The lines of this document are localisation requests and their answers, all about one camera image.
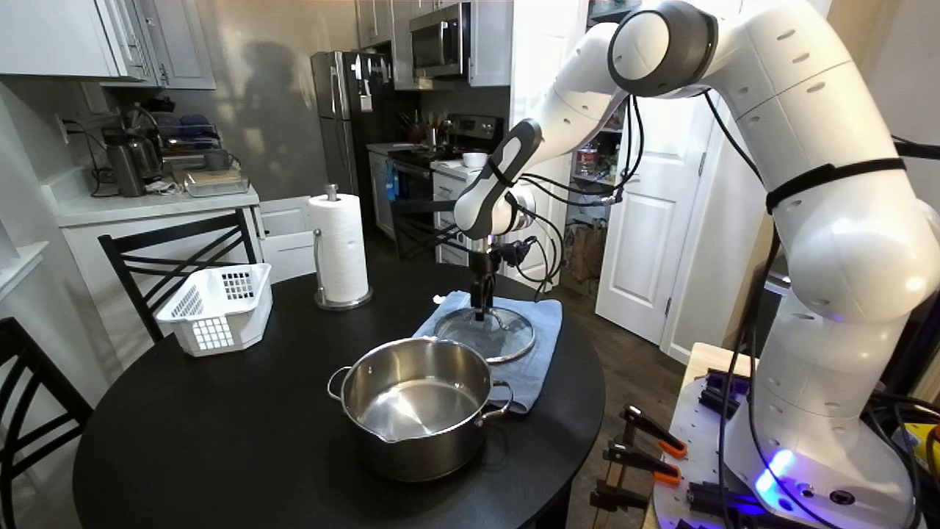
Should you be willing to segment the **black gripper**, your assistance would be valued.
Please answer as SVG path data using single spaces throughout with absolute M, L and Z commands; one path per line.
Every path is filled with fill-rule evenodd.
M 473 238 L 466 243 L 469 252 L 469 271 L 476 275 L 476 284 L 469 291 L 469 304 L 476 321 L 492 318 L 492 291 L 497 291 L 497 271 L 500 265 L 519 265 L 529 250 L 535 247 L 535 238 Z

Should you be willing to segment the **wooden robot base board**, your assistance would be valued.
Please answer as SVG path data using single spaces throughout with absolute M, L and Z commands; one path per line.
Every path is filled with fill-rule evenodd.
M 732 353 L 723 346 L 695 343 L 691 349 L 670 421 L 670 431 L 686 443 L 686 454 L 666 454 L 666 463 L 673 463 L 682 472 L 682 484 L 652 487 L 652 500 L 642 513 L 642 529 L 677 529 L 682 523 L 686 523 L 691 529 L 723 529 L 719 516 L 698 513 L 686 506 L 686 487 L 694 482 L 714 482 L 719 476 L 719 415 L 698 403 L 698 394 L 705 390 L 710 371 L 733 371 L 738 376 L 752 372 L 746 357 L 732 357 Z

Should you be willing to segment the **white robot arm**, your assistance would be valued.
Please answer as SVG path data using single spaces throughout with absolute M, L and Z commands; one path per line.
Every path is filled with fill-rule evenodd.
M 808 0 L 717 15 L 650 0 L 585 31 L 486 168 L 454 199 L 469 238 L 517 225 L 523 168 L 589 138 L 622 96 L 717 91 L 758 168 L 780 241 L 780 296 L 723 466 L 773 513 L 827 529 L 918 523 L 905 459 L 864 409 L 915 304 L 940 288 L 933 210 L 840 36 Z

